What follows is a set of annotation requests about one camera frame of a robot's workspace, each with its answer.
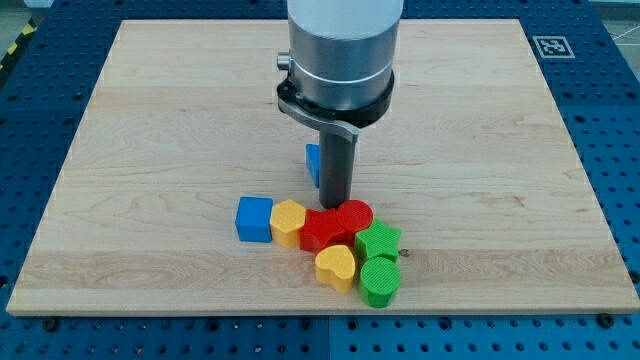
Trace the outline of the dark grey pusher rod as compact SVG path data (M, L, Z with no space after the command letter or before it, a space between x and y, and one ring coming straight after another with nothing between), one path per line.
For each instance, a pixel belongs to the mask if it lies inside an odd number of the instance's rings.
M337 208L350 199L355 144L338 135L320 133L319 202Z

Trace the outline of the black gripper mount ring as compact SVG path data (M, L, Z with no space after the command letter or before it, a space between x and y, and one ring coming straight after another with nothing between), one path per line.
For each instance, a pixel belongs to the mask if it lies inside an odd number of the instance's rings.
M278 109L298 123L321 133L357 142L359 131L374 124L388 110L394 88L394 72L380 97L373 103L351 110L335 110L315 105L301 95L289 77L277 87Z

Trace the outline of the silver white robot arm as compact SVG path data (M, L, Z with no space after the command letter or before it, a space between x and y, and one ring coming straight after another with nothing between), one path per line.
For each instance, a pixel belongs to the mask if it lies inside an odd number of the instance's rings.
M319 133L319 202L349 200L361 129L387 111L403 0L289 0L279 110Z

